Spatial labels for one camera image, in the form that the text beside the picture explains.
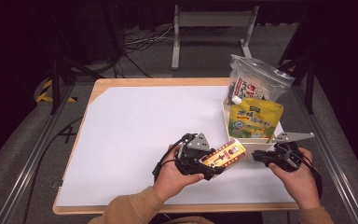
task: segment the person's left hand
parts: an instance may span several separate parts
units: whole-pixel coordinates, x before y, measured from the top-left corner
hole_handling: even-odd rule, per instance
[[[175,165],[174,155],[180,146],[177,146],[165,158],[163,166],[159,171],[158,178],[153,185],[153,189],[159,198],[165,203],[168,199],[178,194],[182,189],[188,185],[199,182],[204,178],[203,174],[196,175],[182,175]]]

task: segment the hand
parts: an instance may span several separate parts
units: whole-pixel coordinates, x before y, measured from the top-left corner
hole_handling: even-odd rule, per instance
[[[312,154],[305,148],[299,149],[301,154],[312,161]],[[297,202],[300,209],[311,209],[321,207],[321,201],[318,196],[315,179],[310,169],[301,163],[298,170],[286,172],[274,163],[268,166],[283,182],[287,192]]]
[[[167,161],[167,163],[161,167],[158,179],[153,185],[153,189],[155,190],[156,194],[164,203],[182,191],[182,189],[187,185],[197,183],[204,178],[203,174],[182,175],[182,173],[180,173],[180,171],[176,168],[175,161],[172,161],[176,151],[178,151],[179,148],[179,146],[176,147],[165,158],[164,162]]]

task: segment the sleeve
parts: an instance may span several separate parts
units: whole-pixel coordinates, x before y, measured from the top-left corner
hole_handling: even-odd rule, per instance
[[[106,206],[103,215],[94,218],[89,224],[148,223],[162,205],[157,193],[148,187],[138,194],[116,197]]]
[[[301,224],[331,224],[334,223],[324,207],[300,210]]]

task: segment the person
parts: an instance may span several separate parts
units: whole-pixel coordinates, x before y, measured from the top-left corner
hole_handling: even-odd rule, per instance
[[[165,161],[173,160],[178,148],[173,150]],[[300,152],[312,161],[310,151],[300,148]],[[301,164],[298,170],[291,173],[285,172],[274,163],[270,163],[268,167],[280,178],[290,196],[298,204],[301,224],[333,223],[322,207],[315,181],[306,165]],[[89,224],[149,223],[168,199],[177,195],[184,187],[195,184],[203,178],[203,174],[182,175],[174,162],[166,162],[152,187],[147,187],[138,194],[116,197],[106,206],[103,214],[92,219]],[[166,222],[166,224],[174,223],[213,224],[204,217],[181,217]]]

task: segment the white bottle cap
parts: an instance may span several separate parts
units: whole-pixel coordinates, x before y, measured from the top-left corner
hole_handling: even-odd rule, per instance
[[[241,102],[242,102],[242,99],[236,95],[234,95],[232,98],[231,98],[232,102],[234,102],[234,104],[236,105],[240,105]]]

